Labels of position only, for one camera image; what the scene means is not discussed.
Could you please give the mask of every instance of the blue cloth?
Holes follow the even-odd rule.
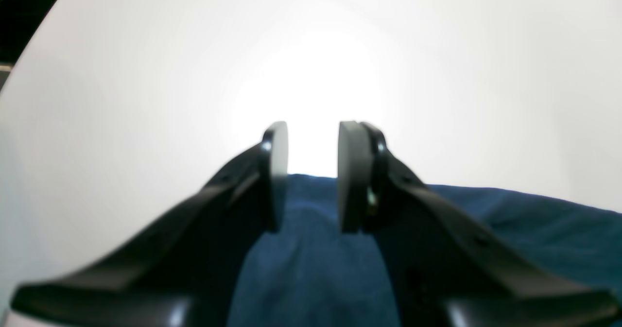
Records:
[[[282,231],[262,236],[247,255],[229,327],[399,327],[373,238],[338,231],[336,180],[292,175],[288,183]],[[571,280],[616,289],[622,300],[622,214],[510,190],[431,189],[523,256]]]

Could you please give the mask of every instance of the black plastic arm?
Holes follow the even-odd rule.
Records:
[[[375,238],[405,327],[605,327],[620,314],[611,291],[546,272],[431,192],[368,123],[340,125],[338,192],[342,231]]]
[[[280,227],[286,178],[287,125],[279,122],[115,252],[20,286],[11,307],[81,327],[224,327],[248,250]]]

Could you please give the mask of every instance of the navy towel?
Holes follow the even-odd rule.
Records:
[[[288,183],[282,231],[264,234],[247,255],[229,327],[399,327],[373,238],[339,234],[336,179],[291,175]],[[622,214],[509,190],[431,189],[523,256],[616,289],[622,300]]]

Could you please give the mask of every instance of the white table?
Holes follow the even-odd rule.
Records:
[[[276,120],[290,173],[368,120],[427,183],[622,210],[621,39],[622,0],[58,0],[0,94],[0,303]]]

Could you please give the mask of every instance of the white surface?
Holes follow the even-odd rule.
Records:
[[[4,321],[3,327],[61,327],[53,323],[46,323],[44,321],[33,320],[22,314],[8,311],[6,321]]]
[[[427,183],[622,210],[622,0],[58,0],[0,96],[0,303],[260,139],[336,174],[368,120]]]

